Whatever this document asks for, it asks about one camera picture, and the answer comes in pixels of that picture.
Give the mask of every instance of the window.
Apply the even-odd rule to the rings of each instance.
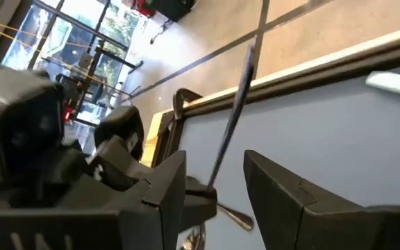
[[[13,69],[27,69],[50,19],[51,13],[31,6],[1,64]]]
[[[55,80],[58,74],[84,72],[78,67],[81,56],[88,50],[93,34],[57,18],[34,68],[45,69]]]
[[[93,56],[95,54],[95,47],[98,45],[100,38],[95,38],[94,41],[94,46],[91,49],[91,55]],[[119,47],[116,47],[115,45],[105,42],[104,43],[104,50],[109,51],[113,53],[114,55],[120,57],[121,59],[126,58],[127,51],[120,49]],[[109,58],[107,56],[102,55],[100,57],[99,63],[97,65],[97,68],[95,70],[95,74],[98,76],[103,76],[106,78],[107,83],[110,86],[115,86],[118,82],[119,74],[122,70],[123,64],[113,60],[112,58]]]
[[[40,1],[54,8],[56,8],[60,3],[60,0],[40,0]]]
[[[103,12],[104,4],[96,0],[65,0],[61,12],[95,28]]]
[[[138,24],[138,17],[133,16],[129,12],[125,12],[127,9],[126,6],[122,4],[119,4],[118,6],[113,3],[109,5],[108,11],[106,11],[106,16],[101,23],[100,32],[129,47],[131,44],[132,33]]]
[[[94,127],[79,122],[65,124],[65,134],[71,138],[78,138],[84,153],[94,154],[95,152],[94,132]]]
[[[89,101],[84,101],[81,105],[80,113],[76,118],[93,124],[100,124],[100,122],[106,117],[107,110],[108,107],[102,103],[102,100],[99,100],[98,105],[90,103]]]

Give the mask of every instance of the table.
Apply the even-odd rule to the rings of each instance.
[[[362,206],[400,205],[400,95],[365,85],[373,70],[400,74],[400,31],[253,81],[215,183],[219,200],[253,215],[243,153],[253,149]],[[142,163],[187,151],[187,174],[207,183],[236,87],[153,116]],[[207,249],[264,249],[225,215],[206,223]]]

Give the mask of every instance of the red object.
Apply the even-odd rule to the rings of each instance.
[[[64,122],[69,122],[70,117],[72,116],[72,111],[74,111],[73,108],[66,108],[66,112],[64,113]]]
[[[140,12],[145,17],[153,17],[156,13],[156,10],[150,9],[149,5],[147,5],[146,0],[137,0],[138,12]]]

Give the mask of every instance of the cable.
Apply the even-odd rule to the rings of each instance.
[[[151,39],[150,43],[153,44],[153,42],[156,41],[156,38],[157,38],[159,35],[163,34],[173,23],[174,23],[174,22],[171,21],[171,20],[169,20],[169,18],[168,18],[168,19],[165,21],[165,23],[164,23],[162,26],[160,26],[160,29],[161,29],[160,32],[158,32],[157,35],[155,35],[155,36]]]
[[[4,32],[1,32],[1,31],[0,31],[0,35],[4,36],[4,37],[6,37],[6,38],[9,38],[9,39],[11,39],[11,40],[13,40],[13,41],[16,41],[16,42],[18,42],[18,43],[20,43],[20,44],[23,44],[24,46],[29,47],[29,48],[31,48],[31,49],[33,49],[33,50],[35,50],[35,51],[41,53],[41,51],[40,51],[39,49],[35,49],[35,48],[33,48],[33,46],[31,46],[31,45],[29,45],[29,44],[26,44],[26,43],[24,43],[24,42],[22,42],[22,41],[19,41],[18,39],[14,38],[14,37],[12,37],[12,36],[10,36],[10,35],[5,34]],[[85,77],[87,77],[87,78],[89,78],[89,79],[91,79],[91,80],[93,80],[93,81],[96,81],[96,82],[98,82],[98,83],[100,83],[100,84],[102,84],[102,85],[105,85],[107,88],[112,88],[112,89],[114,89],[114,90],[116,90],[116,91],[118,91],[118,92],[120,92],[120,93],[122,93],[122,94],[128,95],[128,93],[126,93],[126,92],[124,92],[124,91],[122,91],[122,90],[117,90],[115,87],[110,86],[110,85],[107,84],[107,83],[103,83],[103,82],[101,82],[100,80],[98,80],[98,79],[96,79],[96,78],[93,78],[92,76],[87,75],[85,72],[82,72],[81,70],[79,70],[79,69],[77,69],[77,68],[74,68],[74,67],[72,67],[71,65],[68,65],[67,63],[65,63],[64,61],[62,61],[62,60],[60,60],[60,59],[58,59],[58,58],[54,58],[53,56],[51,56],[51,58],[54,59],[54,60],[56,60],[56,61],[58,61],[58,62],[60,63],[60,66],[63,66],[63,67],[65,67],[65,68],[68,69],[68,70],[72,70],[72,71],[78,72],[79,74],[81,74],[81,75],[83,75],[83,76],[85,76]]]
[[[31,32],[28,32],[28,31],[23,31],[23,30],[20,30],[18,28],[13,28],[11,26],[7,26],[7,25],[4,25],[4,24],[0,24],[0,26],[4,27],[4,28],[8,28],[8,29],[13,30],[13,31],[24,33],[26,35],[35,36],[38,39],[47,39],[47,37],[43,37],[41,35],[38,35],[38,34],[35,34],[35,33],[31,33]],[[92,48],[92,46],[88,46],[88,45],[84,45],[84,44],[75,44],[75,43],[72,43],[72,42],[66,42],[65,44],[72,45],[72,46],[77,46],[77,47],[83,47],[83,48]]]

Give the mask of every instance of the metal rod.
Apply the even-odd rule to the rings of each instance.
[[[58,62],[55,62],[55,61],[53,61],[53,60],[50,60],[50,59],[48,59],[48,58],[41,58],[41,59],[47,61],[48,63],[53,63],[53,64],[55,64],[55,65],[58,65],[58,66],[61,66],[61,67],[65,67],[66,69],[70,70],[71,72],[74,72],[74,73],[83,75],[81,71],[72,69],[71,67],[66,67],[66,66],[64,66],[64,65],[62,65],[62,64],[60,64],[60,63],[58,63]],[[129,94],[129,93],[123,91],[123,90],[118,90],[118,89],[116,89],[115,87],[113,87],[113,86],[111,86],[111,85],[109,85],[109,84],[107,84],[107,83],[103,83],[103,82],[99,81],[98,84],[102,84],[102,85],[106,86],[107,88],[114,89],[114,90],[117,91],[118,93],[125,94],[125,95],[128,96],[128,97],[131,96],[131,94]]]
[[[87,73],[87,76],[86,76],[86,79],[85,79],[87,85],[85,86],[83,94],[81,95],[81,100],[79,100],[80,102],[78,103],[77,107],[75,108],[75,112],[76,113],[75,113],[75,116],[72,119],[75,119],[76,116],[80,113],[81,106],[83,105],[83,102],[84,102],[84,96],[86,95],[86,93],[89,90],[89,86],[90,86],[90,82],[91,82],[90,78],[94,76],[95,69],[98,66],[98,62],[100,61],[100,57],[101,57],[100,50],[103,49],[104,40],[100,40],[100,41],[98,41],[98,43],[99,43],[99,46],[95,49],[96,53],[95,53],[95,56],[92,59],[92,63],[90,65],[90,67],[89,67],[89,70],[88,70],[88,73]]]
[[[127,67],[130,67],[130,68],[134,68],[134,67],[135,67],[135,65],[133,65],[132,63],[123,60],[122,58],[120,58],[120,57],[114,55],[114,54],[111,53],[110,51],[107,51],[107,50],[105,50],[105,49],[102,49],[102,50],[101,50],[101,53],[102,53],[103,55],[105,55],[105,56],[107,56],[107,57],[113,59],[113,60],[116,60],[116,61],[119,62],[119,63],[122,63],[122,64],[126,65]]]
[[[81,124],[84,124],[84,125],[87,125],[87,126],[94,127],[94,128],[96,128],[96,127],[98,126],[98,125],[95,124],[95,123],[88,122],[88,121],[85,121],[85,120],[83,120],[83,119],[79,119],[78,117],[75,117],[74,121],[75,121],[75,122],[78,122],[78,123],[81,123]]]
[[[213,189],[215,179],[217,178],[217,175],[219,173],[220,166],[222,165],[223,158],[229,146],[229,142],[233,137],[235,127],[239,120],[240,114],[242,113],[243,106],[247,100],[249,86],[251,85],[251,79],[253,77],[254,71],[253,50],[253,46],[250,45],[247,52],[246,64],[243,69],[242,77],[240,78],[239,88],[235,93],[231,116],[229,117],[228,125],[226,125],[226,130],[223,134],[222,143],[220,144],[219,148],[219,153],[217,154],[217,158],[215,159],[214,167],[212,169],[211,177],[209,179],[208,190]]]
[[[251,231],[253,229],[254,221],[250,216],[245,215],[243,212],[238,212],[220,203],[217,203],[217,207],[225,215],[228,215],[234,222],[239,224],[239,226],[241,226],[244,230]]]
[[[141,85],[137,86],[135,89],[132,90],[130,95],[132,96],[132,94],[135,93],[135,91],[139,90],[141,87],[142,87]]]
[[[84,31],[87,31],[88,33],[92,33],[95,34],[96,36],[100,37],[101,39],[105,40],[106,42],[109,42],[117,47],[119,47],[120,49],[123,49],[125,51],[128,51],[128,47],[124,46],[123,44],[115,41],[114,39],[108,37],[107,35],[104,35],[103,33],[100,33],[98,31],[96,31],[95,29],[89,27],[86,24],[83,24],[82,22],[78,21],[77,19],[70,17],[69,15],[66,15],[63,12],[57,11],[55,8],[52,8],[51,6],[48,6],[47,4],[41,2],[41,1],[36,1],[35,2],[36,5],[38,5],[39,7],[49,11],[50,13],[54,13],[57,14],[57,16],[59,16],[59,18],[65,20],[66,22],[69,22],[81,29],[83,29]]]

